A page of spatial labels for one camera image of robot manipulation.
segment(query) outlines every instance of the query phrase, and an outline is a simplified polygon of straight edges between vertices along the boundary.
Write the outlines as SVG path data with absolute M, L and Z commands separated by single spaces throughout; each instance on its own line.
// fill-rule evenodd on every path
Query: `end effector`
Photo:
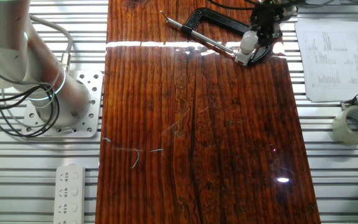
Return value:
M 250 18 L 250 30 L 242 36 L 240 51 L 235 61 L 246 66 L 255 49 L 268 47 L 276 39 L 282 36 L 280 23 L 287 21 L 297 12 L 294 4 L 300 0 L 272 0 L 262 1 L 261 5 L 255 5 Z

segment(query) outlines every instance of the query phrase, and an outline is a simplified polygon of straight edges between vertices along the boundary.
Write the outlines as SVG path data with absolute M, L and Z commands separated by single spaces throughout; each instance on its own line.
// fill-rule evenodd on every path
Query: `electrical outlet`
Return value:
M 60 166 L 56 170 L 53 224 L 83 224 L 85 168 Z

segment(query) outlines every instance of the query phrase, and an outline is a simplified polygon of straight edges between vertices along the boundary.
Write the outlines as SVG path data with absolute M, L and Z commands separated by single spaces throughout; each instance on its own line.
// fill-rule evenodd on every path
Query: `slotted metal rail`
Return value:
M 33 0 L 30 12 L 69 30 L 74 38 L 72 70 L 104 72 L 108 0 Z M 298 18 L 327 18 L 358 22 L 358 4 L 301 8 L 298 17 L 282 24 L 293 90 L 309 158 L 314 190 L 323 223 L 358 223 L 358 145 L 334 142 L 331 122 L 339 103 L 311 103 L 305 96 L 303 68 L 294 23 Z M 66 38 L 40 24 L 40 36 L 60 58 Z M 25 105 L 13 109 L 22 118 Z M 21 127 L 11 120 L 17 129 Z M 24 141 L 0 131 L 0 224 L 52 223 L 55 169 L 61 165 L 86 167 L 85 222 L 93 223 L 98 178 L 99 130 L 95 138 L 66 141 Z

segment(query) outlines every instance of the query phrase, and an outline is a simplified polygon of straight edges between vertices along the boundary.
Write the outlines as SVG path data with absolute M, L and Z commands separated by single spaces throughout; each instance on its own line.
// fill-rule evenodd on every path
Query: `mounting plate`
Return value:
M 89 90 L 91 103 L 89 104 L 88 111 L 78 120 L 78 122 L 71 126 L 54 126 L 37 138 L 91 138 L 98 131 L 99 110 L 104 78 L 103 74 L 101 72 L 92 71 L 70 71 L 70 76 L 81 81 Z M 27 104 L 24 123 L 34 125 L 44 124 L 38 117 L 35 107 L 31 103 Z M 33 132 L 34 130 L 27 129 L 25 126 L 22 127 L 23 134 L 30 134 Z

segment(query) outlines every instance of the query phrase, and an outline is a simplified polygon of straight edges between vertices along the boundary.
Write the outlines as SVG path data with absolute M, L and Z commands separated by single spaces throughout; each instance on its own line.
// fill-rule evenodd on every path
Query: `dark wood grain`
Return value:
M 320 223 L 282 43 L 242 67 L 159 14 L 184 23 L 204 6 L 250 15 L 109 1 L 96 223 Z

